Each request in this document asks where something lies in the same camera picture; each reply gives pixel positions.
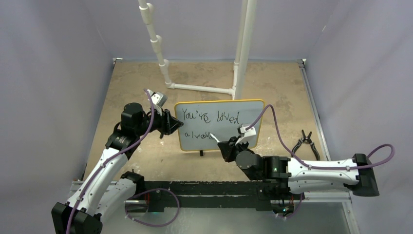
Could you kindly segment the white whiteboard marker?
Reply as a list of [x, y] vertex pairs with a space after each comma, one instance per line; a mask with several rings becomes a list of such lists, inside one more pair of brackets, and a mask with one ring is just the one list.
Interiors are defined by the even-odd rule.
[[218, 138], [217, 138], [214, 134], [210, 133], [209, 135], [210, 135], [217, 143], [220, 142], [220, 141], [218, 140]]

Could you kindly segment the yellow framed whiteboard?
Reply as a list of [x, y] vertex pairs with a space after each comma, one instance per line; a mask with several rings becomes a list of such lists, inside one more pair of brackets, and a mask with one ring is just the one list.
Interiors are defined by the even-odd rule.
[[176, 103], [176, 118], [184, 123], [178, 129], [181, 150], [218, 150], [217, 142], [209, 135], [210, 133], [219, 141], [237, 137], [237, 128], [242, 124], [253, 123], [264, 107], [265, 102], [261, 99]]

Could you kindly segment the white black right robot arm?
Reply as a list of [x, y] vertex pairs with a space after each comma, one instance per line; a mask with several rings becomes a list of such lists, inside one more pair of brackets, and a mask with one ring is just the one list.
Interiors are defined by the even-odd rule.
[[274, 183], [279, 198], [307, 191], [344, 190], [361, 197], [379, 196], [372, 163], [365, 154], [338, 161], [303, 161], [287, 156], [261, 156], [237, 143], [237, 137], [217, 143], [225, 162], [235, 162], [251, 181]]

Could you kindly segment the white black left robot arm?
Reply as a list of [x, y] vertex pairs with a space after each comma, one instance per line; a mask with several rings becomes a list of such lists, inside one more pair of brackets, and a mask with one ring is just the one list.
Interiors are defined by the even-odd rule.
[[124, 173], [115, 187], [109, 191], [107, 188], [148, 133], [157, 130], [162, 136], [170, 135], [183, 125], [168, 109], [157, 111], [152, 106], [146, 113], [139, 103], [125, 105], [121, 120], [91, 174], [66, 203], [58, 202], [52, 208], [55, 232], [99, 234], [104, 218], [125, 200], [140, 199], [151, 192], [167, 192], [163, 188], [146, 189], [144, 177], [134, 172]]

